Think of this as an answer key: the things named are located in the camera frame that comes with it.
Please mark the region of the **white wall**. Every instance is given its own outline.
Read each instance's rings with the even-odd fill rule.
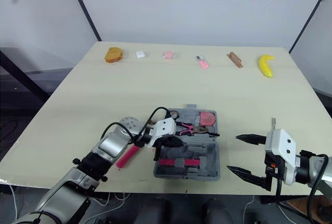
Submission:
[[[318,0],[84,0],[108,41],[291,48]]]
[[[324,0],[291,53],[310,85],[332,95],[332,0]]]
[[[0,48],[24,71],[73,67],[96,41],[77,0],[0,0],[0,12]]]

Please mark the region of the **pliers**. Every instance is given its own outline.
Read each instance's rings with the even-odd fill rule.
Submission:
[[[219,136],[218,133],[210,133],[209,130],[205,127],[196,127],[190,123],[176,122],[176,125],[178,127],[186,128],[183,131],[175,132],[175,135],[177,135],[177,136],[183,136],[183,135],[193,136],[194,133],[198,133],[198,134],[209,133],[209,135],[211,135],[211,136]]]

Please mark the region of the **banana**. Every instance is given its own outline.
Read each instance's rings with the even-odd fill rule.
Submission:
[[[262,55],[259,58],[258,65],[259,65],[260,70],[262,71],[262,73],[266,77],[272,78],[273,77],[273,71],[267,63],[267,60],[270,60],[270,59],[274,59],[274,57],[272,57],[268,54]]]

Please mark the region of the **white cable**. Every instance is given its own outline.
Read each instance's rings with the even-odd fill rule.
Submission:
[[[296,222],[294,222],[291,219],[289,219],[289,217],[285,214],[285,212],[282,210],[282,208],[280,206],[278,206],[278,207],[280,208],[280,211],[284,214],[284,216],[286,217],[287,220],[289,220],[293,224],[297,224]]]
[[[109,203],[109,197],[110,197],[110,193],[108,193],[108,198],[106,203],[101,203],[100,201],[98,201],[96,198],[91,198],[92,200],[94,200],[95,202],[97,202],[99,205],[105,207],[108,203]]]
[[[95,217],[97,217],[97,216],[99,216],[99,215],[103,215],[103,214],[106,214],[106,213],[108,213],[108,212],[111,212],[111,211],[114,211],[114,210],[117,210],[117,209],[121,208],[121,207],[124,205],[124,203],[125,203],[125,193],[122,193],[122,194],[123,194],[123,199],[121,199],[121,200],[122,200],[122,203],[121,203],[119,206],[117,206],[117,207],[115,207],[115,208],[113,208],[113,209],[110,209],[110,210],[107,210],[107,211],[101,212],[101,213],[96,214],[96,215],[94,215],[94,216],[91,216],[90,218],[86,219],[86,220],[83,222],[83,224],[87,223],[89,220],[91,220],[91,219],[93,219],[93,218],[95,218]]]
[[[131,193],[129,193],[125,198],[121,199],[121,198],[118,198],[118,197],[117,197],[116,193],[114,193],[114,197],[115,197],[117,200],[119,200],[119,201],[123,201],[123,200],[128,199],[129,196],[130,196],[130,194],[131,194]]]
[[[10,184],[7,184],[11,190],[11,193],[12,193],[12,198],[14,200],[14,207],[15,207],[15,220],[17,220],[18,216],[17,216],[17,206],[16,206],[16,198],[15,198],[15,193],[14,193],[14,190],[12,188],[12,186]]]
[[[244,224],[245,210],[246,210],[246,208],[247,208],[247,206],[248,206],[249,204],[252,204],[252,203],[254,202],[254,200],[255,200],[255,196],[253,195],[253,199],[251,200],[251,202],[248,202],[248,203],[244,206],[244,210],[243,210],[243,218],[242,218],[242,224]]]

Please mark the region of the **pink screwdriver handle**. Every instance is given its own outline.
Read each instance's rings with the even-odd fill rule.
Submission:
[[[123,157],[116,162],[116,167],[118,167],[119,169],[123,168],[125,166],[125,164],[131,159],[132,156],[134,156],[136,154],[136,152],[138,152],[138,150],[140,149],[140,147],[133,145],[127,152],[126,154],[123,155]]]

